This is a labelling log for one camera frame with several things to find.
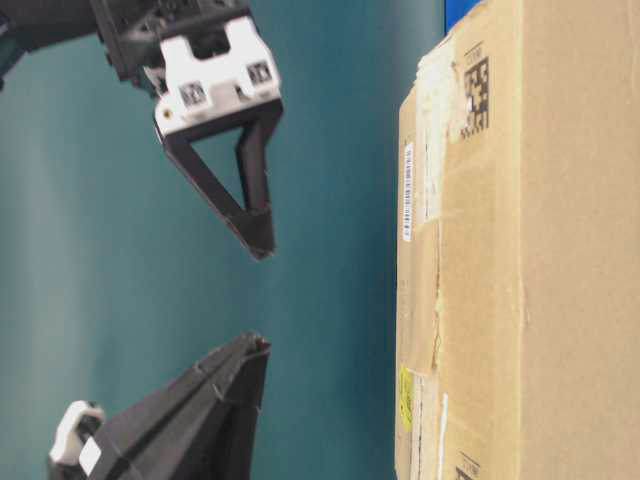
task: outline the white label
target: white label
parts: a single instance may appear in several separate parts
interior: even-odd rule
[[[79,462],[87,477],[91,476],[91,472],[93,472],[93,469],[96,467],[101,455],[102,451],[100,447],[98,447],[93,437],[90,437],[87,443],[85,443],[82,452],[80,452]]]
[[[402,196],[402,239],[411,241],[413,219],[413,143],[404,147],[404,192]]]
[[[449,38],[420,61],[417,78],[417,124],[425,145],[424,219],[440,217],[443,165],[447,151],[447,134],[456,93],[454,75],[454,41]]]

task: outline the qr code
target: qr code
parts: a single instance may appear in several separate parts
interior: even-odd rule
[[[207,100],[200,82],[187,83],[180,87],[180,96],[187,107],[194,107]]]
[[[467,126],[462,129],[462,138],[468,138],[489,128],[489,58],[471,67],[464,74],[467,94]]]
[[[259,85],[261,83],[270,82],[271,71],[269,70],[269,65],[267,62],[258,62],[253,65],[249,65],[247,67],[247,71],[249,72],[249,78],[251,78],[251,83],[254,85]]]

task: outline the barcode label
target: barcode label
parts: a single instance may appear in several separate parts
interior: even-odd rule
[[[410,242],[413,220],[413,143],[404,147],[404,193],[402,207],[402,239],[405,242]]]

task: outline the black plastic bracket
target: black plastic bracket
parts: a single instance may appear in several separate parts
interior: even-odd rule
[[[162,139],[168,157],[258,260],[272,255],[275,250],[265,148],[282,112],[282,101],[272,100],[170,133]],[[225,189],[192,146],[193,142],[235,128],[243,128],[236,145],[236,159],[242,181],[244,208]]]
[[[49,480],[249,480],[269,343],[244,335],[103,423],[90,474],[48,460]]]

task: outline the teal wall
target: teal wall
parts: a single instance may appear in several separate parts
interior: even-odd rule
[[[126,408],[211,347],[273,343],[253,478],[393,478],[397,109],[443,0],[254,2],[284,79],[277,256],[255,263],[163,156],[94,38],[0,94],[0,478],[44,477],[74,399]],[[225,179],[231,139],[202,150]]]

